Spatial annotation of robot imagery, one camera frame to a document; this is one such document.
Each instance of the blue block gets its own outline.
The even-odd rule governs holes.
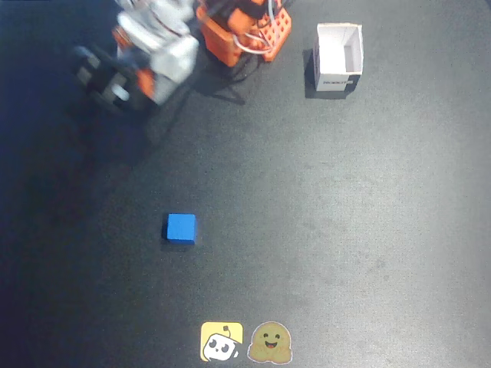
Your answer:
[[[167,221],[167,240],[171,243],[194,245],[196,242],[196,216],[171,213]]]

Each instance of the white box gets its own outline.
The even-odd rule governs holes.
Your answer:
[[[313,56],[317,91],[352,92],[363,73],[361,25],[318,24]]]

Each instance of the table surface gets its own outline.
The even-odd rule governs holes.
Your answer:
[[[485,0],[293,2],[274,63],[232,75],[203,51],[149,121],[73,104],[64,51],[111,45],[116,12],[0,4],[15,366],[207,366],[202,323],[248,343],[268,320],[292,368],[491,366]],[[326,21],[363,25],[345,100],[308,91]],[[196,215],[192,250],[162,243],[169,212]]]

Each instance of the yellow sticker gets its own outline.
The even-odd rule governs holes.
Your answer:
[[[239,322],[205,322],[201,326],[201,360],[228,362],[238,358],[243,336],[244,327]]]

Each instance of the orange bracket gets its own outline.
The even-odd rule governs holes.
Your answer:
[[[221,62],[229,67],[234,67],[239,62],[240,56],[243,53],[242,49],[238,48],[233,41],[232,33],[226,31],[220,27],[215,21],[207,18],[206,8],[201,5],[196,10],[196,17],[203,23],[201,26],[201,32],[205,38],[206,48],[214,54]],[[265,15],[259,24],[265,24],[269,21],[269,16]],[[258,34],[259,31],[263,33],[265,39],[268,40],[272,46],[272,50],[263,55],[266,62],[274,61],[276,55],[282,49],[283,44],[292,32],[292,19],[288,15],[285,9],[282,9],[277,18],[276,25],[279,30],[279,39],[276,41],[275,28],[272,25],[267,25],[258,29],[256,25],[253,25],[249,29],[249,33]],[[246,42],[247,38],[239,36],[239,40]],[[257,50],[265,50],[266,47],[258,43],[257,41],[250,42],[248,47],[256,48]]]

